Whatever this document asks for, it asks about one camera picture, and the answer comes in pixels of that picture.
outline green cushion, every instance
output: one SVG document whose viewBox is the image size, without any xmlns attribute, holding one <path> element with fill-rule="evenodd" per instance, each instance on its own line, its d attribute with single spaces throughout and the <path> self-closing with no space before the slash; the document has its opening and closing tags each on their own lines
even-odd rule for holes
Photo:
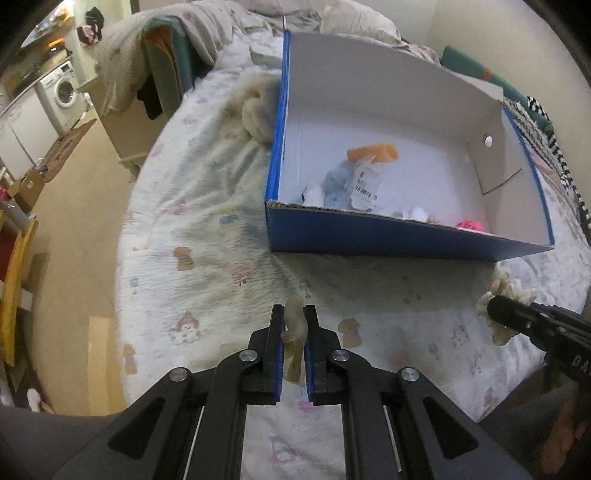
<svg viewBox="0 0 591 480">
<path fill-rule="evenodd" d="M 534 112 L 528 108 L 527 97 L 520 91 L 516 90 L 503 78 L 492 73 L 482 63 L 474 60 L 471 56 L 466 55 L 464 52 L 448 45 L 443 51 L 441 56 L 441 65 L 445 68 L 453 70 L 454 72 L 462 73 L 470 77 L 485 80 L 487 82 L 494 83 L 499 87 L 503 87 L 504 95 L 518 102 L 529 114 L 530 118 L 540 127 L 542 132 L 552 132 L 552 123 L 538 112 Z"/>
</svg>

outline barcode label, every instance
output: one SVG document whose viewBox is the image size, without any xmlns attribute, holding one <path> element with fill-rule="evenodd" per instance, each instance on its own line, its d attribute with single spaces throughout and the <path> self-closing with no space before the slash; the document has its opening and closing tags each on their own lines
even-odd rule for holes
<svg viewBox="0 0 591 480">
<path fill-rule="evenodd" d="M 379 166 L 371 162 L 363 162 L 357 166 L 350 194 L 353 208 L 368 210 L 379 205 L 378 189 L 381 184 L 381 175 L 375 169 L 379 169 Z"/>
</svg>

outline beige carpet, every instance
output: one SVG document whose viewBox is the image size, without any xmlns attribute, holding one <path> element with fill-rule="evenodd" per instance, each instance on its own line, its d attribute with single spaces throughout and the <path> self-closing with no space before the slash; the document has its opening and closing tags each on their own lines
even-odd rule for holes
<svg viewBox="0 0 591 480">
<path fill-rule="evenodd" d="M 115 316 L 116 250 L 133 187 L 118 162 L 97 121 L 60 174 L 45 185 L 34 208 L 39 229 L 27 282 L 34 304 L 23 330 L 33 366 L 57 413 L 89 412 L 89 318 Z"/>
</svg>

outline blue box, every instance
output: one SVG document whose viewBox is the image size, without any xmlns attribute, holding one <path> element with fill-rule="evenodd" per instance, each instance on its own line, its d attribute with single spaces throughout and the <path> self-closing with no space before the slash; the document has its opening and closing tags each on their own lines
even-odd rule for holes
<svg viewBox="0 0 591 480">
<path fill-rule="evenodd" d="M 265 193 L 271 250 L 497 261 L 552 249 L 540 181 L 502 91 L 472 83 L 382 44 L 286 31 Z M 347 149 L 380 142 L 400 155 L 393 198 L 444 225 L 301 204 Z M 473 219 L 487 233 L 454 226 Z"/>
</svg>

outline yellow wooden frame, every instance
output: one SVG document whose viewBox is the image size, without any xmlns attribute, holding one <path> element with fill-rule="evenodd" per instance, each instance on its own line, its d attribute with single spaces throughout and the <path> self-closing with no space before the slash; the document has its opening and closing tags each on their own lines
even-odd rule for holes
<svg viewBox="0 0 591 480">
<path fill-rule="evenodd" d="M 2 299 L 0 300 L 0 340 L 4 343 L 4 361 L 14 367 L 14 332 L 17 324 L 17 307 L 21 301 L 22 263 L 35 237 L 39 222 L 31 220 L 27 230 L 19 232 L 12 247 L 8 263 Z"/>
</svg>

